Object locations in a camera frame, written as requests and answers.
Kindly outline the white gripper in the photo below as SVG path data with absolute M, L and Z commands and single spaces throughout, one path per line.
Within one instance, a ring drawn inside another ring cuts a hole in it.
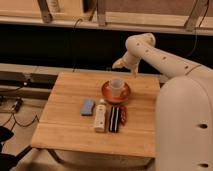
M 120 69 L 120 68 L 127 68 L 129 70 L 132 70 L 132 75 L 136 78 L 138 74 L 138 65 L 139 65 L 140 59 L 134 55 L 132 55 L 129 52 L 126 52 L 124 56 L 121 59 L 116 60 L 112 68 L 113 69 Z

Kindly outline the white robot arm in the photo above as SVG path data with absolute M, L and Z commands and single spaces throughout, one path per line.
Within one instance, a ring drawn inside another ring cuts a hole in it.
M 156 171 L 213 171 L 213 69 L 157 49 L 151 33 L 130 36 L 115 68 L 144 60 L 168 78 L 156 101 Z

